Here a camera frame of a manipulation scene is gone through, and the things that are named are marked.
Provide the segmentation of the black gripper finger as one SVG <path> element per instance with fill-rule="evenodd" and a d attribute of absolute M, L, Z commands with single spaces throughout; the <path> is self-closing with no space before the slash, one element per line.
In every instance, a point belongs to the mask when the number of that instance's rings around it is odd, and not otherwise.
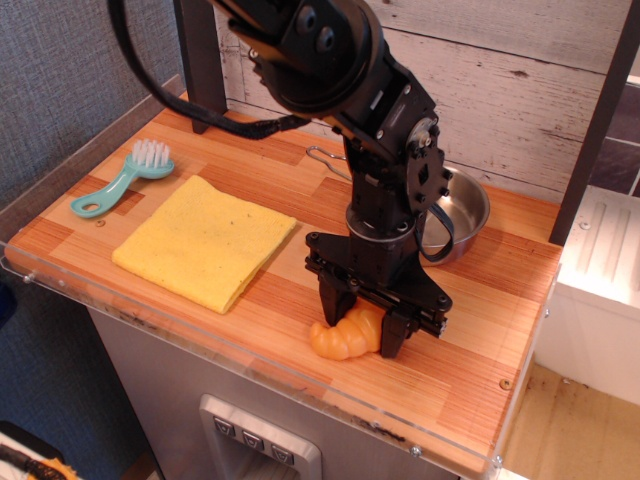
<path fill-rule="evenodd" d="M 406 309 L 389 309 L 382 320 L 380 355 L 396 358 L 404 341 L 417 330 L 418 323 Z"/>
<path fill-rule="evenodd" d="M 357 283 L 351 277 L 339 278 L 331 273 L 319 275 L 319 294 L 326 323 L 334 327 L 355 305 Z"/>

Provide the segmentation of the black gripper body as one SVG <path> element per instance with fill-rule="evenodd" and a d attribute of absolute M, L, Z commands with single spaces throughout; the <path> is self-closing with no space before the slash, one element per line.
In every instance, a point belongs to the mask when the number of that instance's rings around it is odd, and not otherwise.
<path fill-rule="evenodd" d="M 316 231 L 305 241 L 306 268 L 318 280 L 321 273 L 351 277 L 358 284 L 357 299 L 381 308 L 384 315 L 392 308 L 409 310 L 418 323 L 415 332 L 436 338 L 444 333 L 453 302 L 421 266 L 413 228 L 387 242 L 354 232 L 340 236 Z"/>

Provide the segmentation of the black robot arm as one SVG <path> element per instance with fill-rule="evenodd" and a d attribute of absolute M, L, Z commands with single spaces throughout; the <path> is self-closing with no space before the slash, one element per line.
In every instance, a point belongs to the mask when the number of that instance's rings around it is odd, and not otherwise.
<path fill-rule="evenodd" d="M 306 238 L 306 266 L 318 276 L 328 324 L 362 298 L 385 312 L 385 358 L 416 331 L 440 335 L 452 301 L 422 262 L 443 259 L 452 244 L 428 254 L 422 241 L 429 216 L 453 230 L 439 205 L 452 174 L 438 146 L 434 101 L 394 59 L 374 12 L 363 1 L 222 1 L 219 8 L 253 50 L 275 101 L 343 139 L 349 232 Z"/>

